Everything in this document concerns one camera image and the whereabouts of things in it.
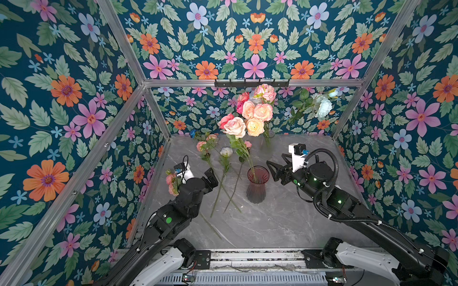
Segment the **purple ribbed glass vase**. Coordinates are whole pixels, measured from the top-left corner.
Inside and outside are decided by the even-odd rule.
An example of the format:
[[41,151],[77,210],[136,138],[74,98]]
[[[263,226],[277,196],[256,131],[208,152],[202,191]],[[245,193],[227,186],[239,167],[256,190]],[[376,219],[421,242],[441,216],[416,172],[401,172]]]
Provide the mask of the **purple ribbed glass vase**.
[[262,203],[266,198],[266,183],[270,178],[269,171],[263,166],[254,166],[247,172],[249,180],[246,191],[247,199],[253,204]]

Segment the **white rose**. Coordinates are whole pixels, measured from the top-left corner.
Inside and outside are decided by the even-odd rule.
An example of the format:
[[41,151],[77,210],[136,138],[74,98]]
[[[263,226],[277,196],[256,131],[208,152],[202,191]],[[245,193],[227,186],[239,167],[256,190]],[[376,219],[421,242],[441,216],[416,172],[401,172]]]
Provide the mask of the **white rose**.
[[213,203],[213,206],[212,206],[212,211],[211,211],[211,214],[210,214],[210,218],[213,217],[216,209],[217,209],[217,205],[218,205],[218,202],[219,202],[219,197],[221,195],[221,190],[224,189],[224,180],[225,180],[225,177],[227,175],[227,173],[229,172],[229,170],[231,169],[231,162],[230,162],[230,159],[231,159],[231,156],[233,155],[233,149],[231,147],[223,147],[221,149],[221,151],[219,152],[219,163],[221,165],[221,170],[220,170],[220,173],[221,175],[220,176],[217,176],[217,180],[218,180],[218,191],[217,191],[217,196],[216,196],[216,199],[215,199],[215,202]]

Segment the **clear glass vase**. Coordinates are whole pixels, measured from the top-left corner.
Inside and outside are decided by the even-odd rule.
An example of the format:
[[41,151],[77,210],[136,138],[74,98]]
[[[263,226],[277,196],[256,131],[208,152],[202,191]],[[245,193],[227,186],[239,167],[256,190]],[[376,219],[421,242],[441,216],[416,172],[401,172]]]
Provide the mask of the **clear glass vase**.
[[265,132],[263,133],[263,136],[264,136],[265,145],[267,147],[270,147],[271,141],[275,137],[275,132],[272,131],[271,129],[266,129]]

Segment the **small pink rose stem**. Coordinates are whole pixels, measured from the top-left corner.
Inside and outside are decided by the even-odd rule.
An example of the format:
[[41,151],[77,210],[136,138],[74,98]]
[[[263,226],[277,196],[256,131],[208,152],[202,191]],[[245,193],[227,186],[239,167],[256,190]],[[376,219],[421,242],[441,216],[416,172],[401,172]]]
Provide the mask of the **small pink rose stem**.
[[239,166],[236,169],[236,181],[235,181],[235,184],[233,186],[233,190],[230,193],[229,201],[228,201],[227,205],[225,206],[225,209],[224,209],[223,213],[225,213],[229,209],[229,207],[231,205],[236,210],[241,212],[241,210],[238,207],[238,205],[234,202],[234,196],[237,193],[237,187],[238,187],[239,181],[241,180],[241,173],[242,173],[242,169],[243,169],[245,163],[246,162],[252,163],[251,157],[250,157],[250,149],[252,148],[252,144],[251,144],[250,141],[244,141],[242,139],[239,139],[237,142],[233,141],[231,143],[231,147],[232,147],[233,150],[236,151],[237,158],[238,158],[238,161],[239,161]]

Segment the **cream peony bunch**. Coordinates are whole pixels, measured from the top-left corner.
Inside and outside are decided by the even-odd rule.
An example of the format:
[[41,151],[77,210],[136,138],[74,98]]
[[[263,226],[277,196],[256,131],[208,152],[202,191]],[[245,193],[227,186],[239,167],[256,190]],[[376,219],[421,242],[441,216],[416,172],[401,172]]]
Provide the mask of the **cream peony bunch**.
[[249,136],[258,137],[265,132],[265,123],[262,120],[251,118],[246,121],[246,130]]

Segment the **cream pink large rose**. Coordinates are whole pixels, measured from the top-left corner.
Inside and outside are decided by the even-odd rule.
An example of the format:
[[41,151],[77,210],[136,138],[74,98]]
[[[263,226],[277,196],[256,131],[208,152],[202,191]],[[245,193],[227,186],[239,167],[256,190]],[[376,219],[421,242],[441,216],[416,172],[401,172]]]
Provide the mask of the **cream pink large rose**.
[[255,107],[256,104],[254,104],[252,101],[245,101],[243,103],[242,116],[247,120],[253,118]]

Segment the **coral pink rose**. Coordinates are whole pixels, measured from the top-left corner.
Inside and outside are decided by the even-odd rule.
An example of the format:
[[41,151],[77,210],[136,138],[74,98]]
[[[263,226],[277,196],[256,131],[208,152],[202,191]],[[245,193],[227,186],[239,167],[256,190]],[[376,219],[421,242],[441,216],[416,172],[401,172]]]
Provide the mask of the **coral pink rose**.
[[249,100],[249,98],[250,98],[250,93],[248,92],[244,92],[239,95],[237,99],[237,107],[236,107],[236,112],[238,112],[238,114],[243,113],[243,105],[246,101]]

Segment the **white flower spray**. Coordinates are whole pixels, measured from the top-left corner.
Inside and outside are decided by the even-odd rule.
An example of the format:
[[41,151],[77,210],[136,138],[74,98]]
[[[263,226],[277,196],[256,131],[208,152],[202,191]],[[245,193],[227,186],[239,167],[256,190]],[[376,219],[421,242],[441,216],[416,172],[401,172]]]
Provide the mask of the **white flower spray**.
[[329,91],[318,92],[311,94],[307,89],[301,89],[299,93],[299,100],[293,102],[291,109],[291,118],[289,122],[294,124],[305,115],[311,115],[312,118],[323,120],[329,115],[333,108],[333,102],[338,97],[336,88]]

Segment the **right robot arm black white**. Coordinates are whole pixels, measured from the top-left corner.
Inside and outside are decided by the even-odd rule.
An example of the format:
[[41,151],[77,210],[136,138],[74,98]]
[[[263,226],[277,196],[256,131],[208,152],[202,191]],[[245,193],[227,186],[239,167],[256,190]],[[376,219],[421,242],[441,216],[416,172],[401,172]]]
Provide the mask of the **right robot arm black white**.
[[416,243],[396,227],[383,221],[356,197],[336,186],[339,163],[327,149],[307,156],[282,155],[284,166],[266,164],[274,181],[293,183],[311,197],[319,214],[362,233],[386,251],[386,255],[331,239],[322,253],[327,265],[340,263],[382,276],[398,286],[440,286],[447,273],[450,254],[441,247]]

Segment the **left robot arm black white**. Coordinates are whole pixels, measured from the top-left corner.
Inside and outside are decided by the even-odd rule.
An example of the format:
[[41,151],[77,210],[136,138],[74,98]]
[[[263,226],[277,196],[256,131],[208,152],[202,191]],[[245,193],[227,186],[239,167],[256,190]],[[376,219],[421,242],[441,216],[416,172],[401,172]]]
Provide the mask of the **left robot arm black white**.
[[179,195],[152,214],[142,238],[95,286],[154,286],[194,262],[195,247],[176,237],[198,216],[204,195],[217,187],[218,181],[211,168],[201,178],[186,170],[184,180],[178,187]]

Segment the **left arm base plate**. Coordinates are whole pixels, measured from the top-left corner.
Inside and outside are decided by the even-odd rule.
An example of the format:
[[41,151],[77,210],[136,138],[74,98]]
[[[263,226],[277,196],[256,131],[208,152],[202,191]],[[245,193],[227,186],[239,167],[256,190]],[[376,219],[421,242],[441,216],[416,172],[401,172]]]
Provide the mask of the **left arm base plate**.
[[197,270],[210,269],[212,251],[210,250],[197,250],[194,254],[191,268]]

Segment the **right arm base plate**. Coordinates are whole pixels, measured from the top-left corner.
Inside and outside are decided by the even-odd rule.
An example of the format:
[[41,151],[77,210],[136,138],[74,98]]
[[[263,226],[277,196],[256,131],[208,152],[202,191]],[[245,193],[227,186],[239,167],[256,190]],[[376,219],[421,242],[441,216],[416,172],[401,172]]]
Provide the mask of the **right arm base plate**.
[[337,258],[337,247],[344,241],[331,237],[326,245],[322,249],[304,249],[301,254],[304,255],[304,262],[307,269],[338,269],[338,268],[349,268],[353,269],[353,266],[343,264]]

